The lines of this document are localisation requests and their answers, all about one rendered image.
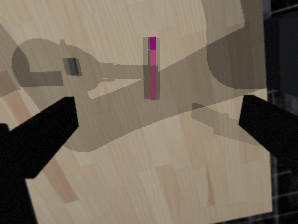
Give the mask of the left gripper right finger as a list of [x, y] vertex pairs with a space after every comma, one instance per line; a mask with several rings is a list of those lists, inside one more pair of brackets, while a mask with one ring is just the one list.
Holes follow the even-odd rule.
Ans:
[[298, 116], [244, 95], [238, 125], [298, 176]]

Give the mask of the magenta rod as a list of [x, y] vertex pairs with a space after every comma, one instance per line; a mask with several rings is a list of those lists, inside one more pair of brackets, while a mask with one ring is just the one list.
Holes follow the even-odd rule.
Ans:
[[156, 50], [156, 37], [150, 37], [150, 50]]

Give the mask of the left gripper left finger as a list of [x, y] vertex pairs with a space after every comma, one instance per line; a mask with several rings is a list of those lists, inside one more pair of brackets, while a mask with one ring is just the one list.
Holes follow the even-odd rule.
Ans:
[[25, 179], [35, 179], [78, 127], [74, 97], [11, 131], [0, 123], [0, 224], [38, 224]]

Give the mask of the pink rod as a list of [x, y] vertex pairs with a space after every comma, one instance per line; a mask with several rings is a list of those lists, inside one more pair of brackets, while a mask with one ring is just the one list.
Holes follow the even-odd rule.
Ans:
[[150, 94], [156, 100], [156, 50], [150, 50]]

